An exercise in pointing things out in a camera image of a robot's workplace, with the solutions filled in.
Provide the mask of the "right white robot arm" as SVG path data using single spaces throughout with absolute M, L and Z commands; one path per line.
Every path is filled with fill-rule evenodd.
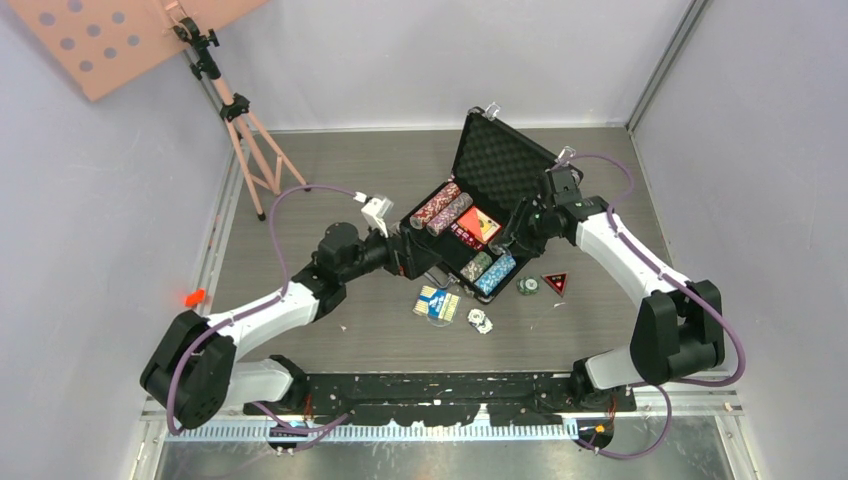
M 601 265 L 637 308 L 627 345 L 574 362 L 568 398 L 596 410 L 627 385 L 663 385 L 720 365 L 725 333 L 718 321 L 717 287 L 691 282 L 670 268 L 605 200 L 584 196 L 580 179 L 570 167 L 546 170 L 536 193 L 517 204 L 506 229 L 509 252 L 520 256 L 539 257 L 549 240 L 568 240 Z

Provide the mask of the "blue playing card deck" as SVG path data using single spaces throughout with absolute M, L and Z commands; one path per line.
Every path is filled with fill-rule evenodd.
M 433 286 L 422 286 L 412 312 L 425 317 L 432 325 L 450 325 L 458 310 L 461 297 Z

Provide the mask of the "black poker chip case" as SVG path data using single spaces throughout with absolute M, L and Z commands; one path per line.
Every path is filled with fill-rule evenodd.
M 441 256 L 441 262 L 433 268 L 457 280 L 482 303 L 494 300 L 535 258 L 512 256 L 517 262 L 515 268 L 489 296 L 484 296 L 475 282 L 469 282 L 460 274 L 460 270 L 480 252 L 474 249 L 474 245 L 482 244 L 482 251 L 492 257 L 493 263 L 502 255 L 510 255 L 506 251 L 506 226 L 513 210 L 524 197 L 536 193 L 538 177 L 542 173 L 554 167 L 567 166 L 559 163 L 554 153 L 497 119 L 496 111 L 495 106 L 490 106 L 487 109 L 473 107 L 467 112 L 448 179 L 401 220 L 411 226 L 410 216 L 446 184 L 453 182 L 459 186 L 461 193 L 472 196 L 472 206 L 477 206 L 501 224 L 501 230 L 488 243 L 476 240 L 457 224 L 459 217 L 469 208 L 438 236 L 430 235 L 426 226 L 416 229 L 424 233 L 428 245 Z M 452 225 L 467 234 L 469 241 L 464 242 L 453 233 Z

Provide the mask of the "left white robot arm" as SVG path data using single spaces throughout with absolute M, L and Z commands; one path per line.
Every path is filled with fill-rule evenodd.
M 307 398 L 291 361 L 274 357 L 243 362 L 269 340 L 331 313 L 349 282 L 376 270 L 415 279 L 440 263 L 432 248 L 405 228 L 365 238 L 346 222 L 329 226 L 309 263 L 284 285 L 241 307 L 208 317 L 178 314 L 140 375 L 141 387 L 165 409 L 170 433 L 196 429 L 221 408 L 270 402 L 298 412 Z

